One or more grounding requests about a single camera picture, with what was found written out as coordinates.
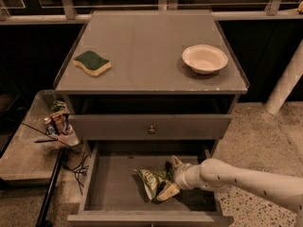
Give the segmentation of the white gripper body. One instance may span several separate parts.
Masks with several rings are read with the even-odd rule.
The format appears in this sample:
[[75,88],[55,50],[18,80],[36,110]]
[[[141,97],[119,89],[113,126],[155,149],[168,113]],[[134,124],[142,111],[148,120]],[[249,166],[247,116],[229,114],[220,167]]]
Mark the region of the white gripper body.
[[203,186],[199,165],[180,164],[174,170],[173,180],[182,190],[191,190]]

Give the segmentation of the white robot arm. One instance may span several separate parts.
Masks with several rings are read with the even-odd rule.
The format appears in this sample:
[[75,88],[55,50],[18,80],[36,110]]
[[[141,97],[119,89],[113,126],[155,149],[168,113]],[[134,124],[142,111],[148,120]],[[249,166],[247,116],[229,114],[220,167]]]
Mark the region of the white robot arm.
[[214,157],[177,168],[187,191],[217,192],[231,227],[302,227],[302,104],[286,101],[301,77],[298,47],[264,104],[236,106]]

